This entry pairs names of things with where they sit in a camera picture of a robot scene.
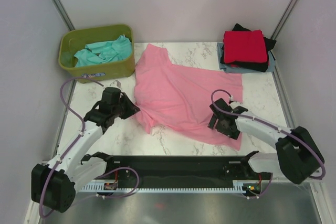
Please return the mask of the olive green plastic bin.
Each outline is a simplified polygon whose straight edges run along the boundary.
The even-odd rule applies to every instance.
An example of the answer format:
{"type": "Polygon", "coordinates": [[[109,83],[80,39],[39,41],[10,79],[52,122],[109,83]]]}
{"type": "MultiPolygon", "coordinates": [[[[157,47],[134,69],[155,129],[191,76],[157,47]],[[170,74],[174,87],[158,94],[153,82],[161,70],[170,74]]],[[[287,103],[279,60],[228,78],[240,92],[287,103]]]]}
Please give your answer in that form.
{"type": "Polygon", "coordinates": [[[77,29],[66,33],[60,42],[59,65],[73,77],[92,78],[98,81],[131,76],[135,71],[133,30],[126,24],[77,29]],[[117,62],[76,67],[75,53],[94,42],[114,41],[120,36],[130,40],[131,52],[117,62]]]}

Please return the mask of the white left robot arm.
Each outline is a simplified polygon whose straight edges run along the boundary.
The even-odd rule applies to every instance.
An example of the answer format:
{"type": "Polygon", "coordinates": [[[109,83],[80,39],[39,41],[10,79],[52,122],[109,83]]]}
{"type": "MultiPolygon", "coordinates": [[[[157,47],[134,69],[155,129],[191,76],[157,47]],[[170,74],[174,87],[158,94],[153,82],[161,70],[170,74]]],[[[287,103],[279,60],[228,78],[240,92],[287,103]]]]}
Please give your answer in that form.
{"type": "Polygon", "coordinates": [[[37,164],[31,173],[31,199],[40,208],[63,213],[72,205],[76,194],[89,182],[102,176],[111,178],[115,165],[109,155],[98,152],[87,155],[116,118],[123,120],[139,112],[126,93],[107,87],[102,98],[82,118],[77,136],[46,164],[37,164]]]}

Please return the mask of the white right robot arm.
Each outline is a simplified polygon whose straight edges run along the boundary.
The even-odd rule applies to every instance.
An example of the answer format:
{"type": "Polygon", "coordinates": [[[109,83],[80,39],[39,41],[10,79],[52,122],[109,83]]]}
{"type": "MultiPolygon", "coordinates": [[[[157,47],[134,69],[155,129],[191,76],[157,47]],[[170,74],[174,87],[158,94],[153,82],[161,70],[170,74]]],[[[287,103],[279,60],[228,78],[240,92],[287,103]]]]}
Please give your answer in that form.
{"type": "Polygon", "coordinates": [[[213,116],[210,129],[237,140],[241,133],[251,135],[275,149],[275,153],[251,152],[240,166],[248,179],[258,173],[284,176],[294,184],[307,178],[323,179],[326,174],[324,158],[310,133],[303,127],[281,127],[257,117],[242,106],[232,107],[223,99],[212,101],[213,116]]]}

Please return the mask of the pink t shirt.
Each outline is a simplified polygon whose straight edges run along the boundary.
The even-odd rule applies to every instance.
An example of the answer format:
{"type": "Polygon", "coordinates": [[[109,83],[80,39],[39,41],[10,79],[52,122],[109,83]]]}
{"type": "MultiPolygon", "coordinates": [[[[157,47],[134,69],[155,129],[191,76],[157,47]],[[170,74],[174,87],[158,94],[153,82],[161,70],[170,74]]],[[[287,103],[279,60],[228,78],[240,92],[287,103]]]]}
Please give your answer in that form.
{"type": "Polygon", "coordinates": [[[134,98],[140,108],[135,118],[147,133],[163,125],[202,143],[240,150],[240,137],[208,128],[211,101],[221,97],[212,95],[217,89],[243,100],[240,74],[175,65],[166,48],[148,44],[135,68],[134,98]]]}

